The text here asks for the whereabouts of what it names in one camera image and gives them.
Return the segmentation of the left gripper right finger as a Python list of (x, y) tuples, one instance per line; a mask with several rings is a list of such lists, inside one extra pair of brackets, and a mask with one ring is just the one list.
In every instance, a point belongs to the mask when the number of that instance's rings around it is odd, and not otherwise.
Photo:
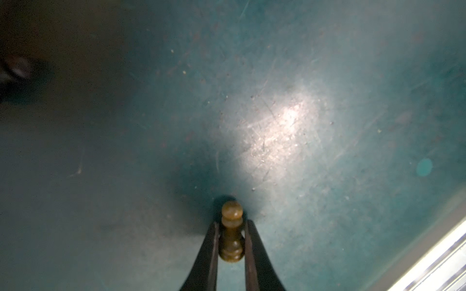
[(285, 291), (250, 219), (245, 223), (245, 284), (246, 291)]

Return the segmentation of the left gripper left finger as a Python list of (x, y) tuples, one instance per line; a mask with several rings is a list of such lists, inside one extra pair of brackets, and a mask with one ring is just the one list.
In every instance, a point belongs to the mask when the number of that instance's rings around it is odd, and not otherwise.
[(211, 223), (193, 267), (180, 291), (216, 291), (219, 257), (219, 225)]

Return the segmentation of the brown pawn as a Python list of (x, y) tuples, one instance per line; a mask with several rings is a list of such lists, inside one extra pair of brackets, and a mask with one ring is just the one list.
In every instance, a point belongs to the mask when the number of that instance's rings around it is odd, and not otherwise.
[(243, 230), (243, 207), (237, 201), (227, 201), (222, 206), (222, 231), (219, 256), (227, 263), (239, 262), (245, 253)]

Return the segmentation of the black piece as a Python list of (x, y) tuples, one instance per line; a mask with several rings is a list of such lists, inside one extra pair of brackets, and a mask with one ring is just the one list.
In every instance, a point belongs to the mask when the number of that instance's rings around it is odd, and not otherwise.
[(1, 101), (12, 86), (28, 82), (33, 75), (31, 60), (21, 55), (1, 57)]

